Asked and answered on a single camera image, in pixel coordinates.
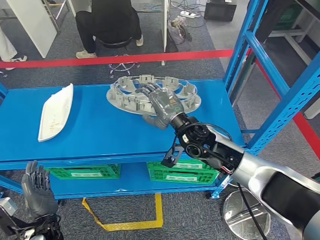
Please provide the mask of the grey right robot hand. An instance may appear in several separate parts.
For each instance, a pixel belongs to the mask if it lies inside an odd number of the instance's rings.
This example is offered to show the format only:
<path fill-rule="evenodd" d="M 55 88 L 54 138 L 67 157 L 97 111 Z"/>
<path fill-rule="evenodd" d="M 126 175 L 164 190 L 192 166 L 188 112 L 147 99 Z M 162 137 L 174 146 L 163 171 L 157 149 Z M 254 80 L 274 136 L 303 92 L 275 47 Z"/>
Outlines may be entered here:
<path fill-rule="evenodd" d="M 141 83 L 135 92 L 148 97 L 156 113 L 155 117 L 143 114 L 142 118 L 148 124 L 159 129 L 165 129 L 175 117 L 185 113 L 181 101 L 175 93 L 165 87 L 151 82 Z"/>

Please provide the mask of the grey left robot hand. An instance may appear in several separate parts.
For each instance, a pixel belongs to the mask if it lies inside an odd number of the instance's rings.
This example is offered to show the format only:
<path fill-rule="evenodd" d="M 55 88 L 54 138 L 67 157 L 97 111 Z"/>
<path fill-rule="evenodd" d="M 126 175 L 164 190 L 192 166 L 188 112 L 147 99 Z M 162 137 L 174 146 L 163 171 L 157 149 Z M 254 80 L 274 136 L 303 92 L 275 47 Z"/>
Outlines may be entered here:
<path fill-rule="evenodd" d="M 38 166 L 37 160 L 27 163 L 20 184 L 26 207 L 32 217 L 37 219 L 57 212 L 58 203 L 51 187 L 50 171 Z"/>

